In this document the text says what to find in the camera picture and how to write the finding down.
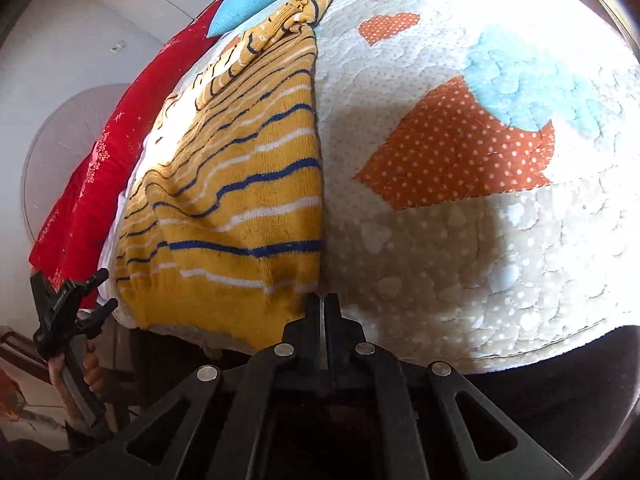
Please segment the person's left hand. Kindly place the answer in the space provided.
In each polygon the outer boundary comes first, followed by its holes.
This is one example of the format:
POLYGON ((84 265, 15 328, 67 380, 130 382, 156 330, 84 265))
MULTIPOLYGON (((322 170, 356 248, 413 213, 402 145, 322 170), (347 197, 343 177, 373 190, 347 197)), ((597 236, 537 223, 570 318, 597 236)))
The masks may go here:
MULTIPOLYGON (((96 345, 91 340, 86 341, 86 351, 84 364, 82 364, 85 370, 84 382, 94 394, 104 396, 104 394, 111 392, 115 388, 111 373, 101 366, 100 359, 96 355, 96 345)), ((64 356, 60 354, 50 359, 48 367, 51 384, 60 395, 65 406, 67 421, 76 429, 86 426, 85 417, 63 380, 63 372, 66 370, 64 356)))

